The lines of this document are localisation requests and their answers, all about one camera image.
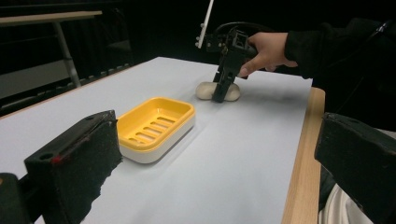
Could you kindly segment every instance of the white cable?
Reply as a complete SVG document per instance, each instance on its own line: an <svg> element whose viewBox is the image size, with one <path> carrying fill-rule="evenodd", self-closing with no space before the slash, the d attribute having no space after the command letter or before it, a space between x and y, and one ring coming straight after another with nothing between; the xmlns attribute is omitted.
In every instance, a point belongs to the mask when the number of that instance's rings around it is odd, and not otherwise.
<svg viewBox="0 0 396 224"><path fill-rule="evenodd" d="M207 8L207 12L206 12L206 16L205 16L205 21L204 21L204 23L201 24L201 27L202 27L201 35L198 38L198 43L195 44L195 46L198 47L198 49L201 48L202 43L204 42L206 27L207 27L207 24L209 23L209 17L210 17L210 12L212 11L213 1L214 0L210 0L209 7Z"/></svg>

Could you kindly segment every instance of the wooden table edge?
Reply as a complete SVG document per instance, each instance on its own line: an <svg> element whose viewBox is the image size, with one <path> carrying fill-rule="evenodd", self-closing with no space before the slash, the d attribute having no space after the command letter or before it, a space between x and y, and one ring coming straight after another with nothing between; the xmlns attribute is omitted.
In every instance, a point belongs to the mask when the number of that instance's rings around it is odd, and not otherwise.
<svg viewBox="0 0 396 224"><path fill-rule="evenodd" d="M311 88L282 224L318 223L320 163L315 160L314 154L324 113L324 100L324 90Z"/></svg>

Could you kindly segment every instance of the person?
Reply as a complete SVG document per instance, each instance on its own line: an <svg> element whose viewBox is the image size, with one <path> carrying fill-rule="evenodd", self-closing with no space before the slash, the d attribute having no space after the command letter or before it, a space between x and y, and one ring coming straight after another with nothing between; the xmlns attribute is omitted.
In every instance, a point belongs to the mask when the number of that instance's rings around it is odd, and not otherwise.
<svg viewBox="0 0 396 224"><path fill-rule="evenodd" d="M261 69L276 72L281 66L298 68L297 75L313 78L313 83L325 90L326 101L329 97L336 98L336 104L326 102L326 111L358 119L376 129L396 131L396 25L393 20L354 18L342 28L324 22L311 31L258 32L248 38L248 43L258 54L241 66L239 77L250 76ZM336 84L326 85L330 81ZM341 92L341 96L334 97L337 92ZM331 197L343 200L344 205L351 205L351 201L346 200L345 193L323 167L320 182L319 210L323 212L319 213L319 223L327 223L324 213L333 209ZM351 217L344 216L349 222L343 223L371 223L365 215L356 216L359 208L354 205L348 213Z"/></svg>

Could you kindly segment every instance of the person's hand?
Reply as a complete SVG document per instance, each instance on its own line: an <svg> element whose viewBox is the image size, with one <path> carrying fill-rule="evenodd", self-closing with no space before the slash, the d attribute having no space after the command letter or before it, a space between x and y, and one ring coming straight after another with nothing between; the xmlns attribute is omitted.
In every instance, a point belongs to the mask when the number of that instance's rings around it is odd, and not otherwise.
<svg viewBox="0 0 396 224"><path fill-rule="evenodd" d="M239 71L240 77L246 77L259 69L265 68L268 72L274 72L277 66L298 66L297 62L289 61L285 57L285 43L288 33L257 33L248 38L251 46L258 52L256 57L243 64Z"/></svg>

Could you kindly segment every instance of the soap bar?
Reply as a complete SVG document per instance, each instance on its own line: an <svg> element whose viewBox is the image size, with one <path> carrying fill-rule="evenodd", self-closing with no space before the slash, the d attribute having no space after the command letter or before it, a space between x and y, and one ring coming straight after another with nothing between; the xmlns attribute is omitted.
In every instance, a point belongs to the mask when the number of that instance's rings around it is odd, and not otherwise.
<svg viewBox="0 0 396 224"><path fill-rule="evenodd" d="M198 87L195 89L196 96L201 100L210 100L212 99L213 93L215 92L217 82L201 82ZM227 90L227 94L225 95L225 101L236 101L239 99L241 95L241 91L239 86L235 83L230 85L230 88Z"/></svg>

